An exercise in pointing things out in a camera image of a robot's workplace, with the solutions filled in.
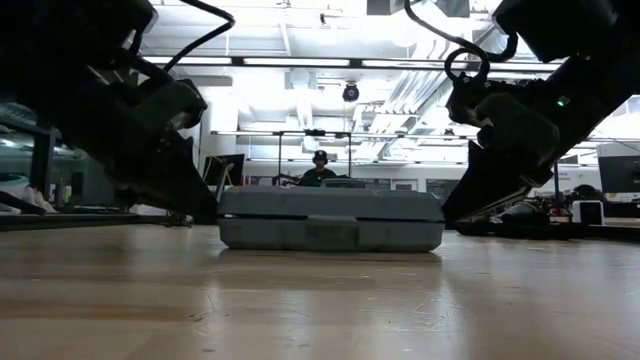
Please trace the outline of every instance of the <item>gray plastic case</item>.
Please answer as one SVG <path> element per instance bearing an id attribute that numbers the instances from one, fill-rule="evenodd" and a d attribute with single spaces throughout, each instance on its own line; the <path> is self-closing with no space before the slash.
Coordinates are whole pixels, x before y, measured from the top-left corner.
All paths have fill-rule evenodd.
<path id="1" fill-rule="evenodd" d="M 428 252 L 444 231 L 440 201 L 413 191 L 245 186 L 218 209 L 232 249 Z"/>

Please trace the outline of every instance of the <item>computer monitor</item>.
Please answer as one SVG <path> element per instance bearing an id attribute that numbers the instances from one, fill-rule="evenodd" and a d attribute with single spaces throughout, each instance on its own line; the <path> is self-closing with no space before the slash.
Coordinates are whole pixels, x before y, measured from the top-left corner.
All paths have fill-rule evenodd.
<path id="1" fill-rule="evenodd" d="M 640 156 L 603 156 L 598 166 L 602 192 L 640 192 Z"/>
<path id="2" fill-rule="evenodd" d="M 223 176 L 224 169 L 228 164 L 233 164 L 226 177 L 225 185 L 242 185 L 242 168 L 244 167 L 244 154 L 207 156 L 204 163 L 204 182 L 207 185 L 217 186 L 220 176 Z"/>

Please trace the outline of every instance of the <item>desk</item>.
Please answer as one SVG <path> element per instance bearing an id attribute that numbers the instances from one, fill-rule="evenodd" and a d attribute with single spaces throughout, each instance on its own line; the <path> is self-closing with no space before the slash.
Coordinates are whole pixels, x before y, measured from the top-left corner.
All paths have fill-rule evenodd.
<path id="1" fill-rule="evenodd" d="M 637 359 L 640 247 L 225 250 L 213 227 L 0 233 L 0 359 Z"/>

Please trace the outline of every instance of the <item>person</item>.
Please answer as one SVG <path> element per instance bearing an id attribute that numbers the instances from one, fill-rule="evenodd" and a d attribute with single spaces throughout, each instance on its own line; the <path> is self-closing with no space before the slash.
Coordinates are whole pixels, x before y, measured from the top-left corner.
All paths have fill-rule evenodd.
<path id="1" fill-rule="evenodd" d="M 315 168 L 307 171 L 302 175 L 298 186 L 313 186 L 319 187 L 324 179 L 331 179 L 337 177 L 336 173 L 326 168 L 329 163 L 327 152 L 318 150 L 313 154 L 313 163 Z"/>

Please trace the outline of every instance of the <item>support pole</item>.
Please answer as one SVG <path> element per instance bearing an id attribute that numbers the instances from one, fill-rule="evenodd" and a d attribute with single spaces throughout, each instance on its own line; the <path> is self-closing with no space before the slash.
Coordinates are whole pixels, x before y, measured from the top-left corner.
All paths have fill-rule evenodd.
<path id="1" fill-rule="evenodd" d="M 349 153 L 349 177 L 351 177 L 351 134 L 349 134 L 349 147 L 347 148 Z"/>
<path id="2" fill-rule="evenodd" d="M 280 186 L 280 174 L 282 174 L 282 135 L 284 133 L 280 131 L 278 133 L 278 186 Z"/>
<path id="3" fill-rule="evenodd" d="M 558 174 L 558 163 L 553 164 L 553 187 L 555 190 L 556 201 L 560 202 L 560 175 Z"/>

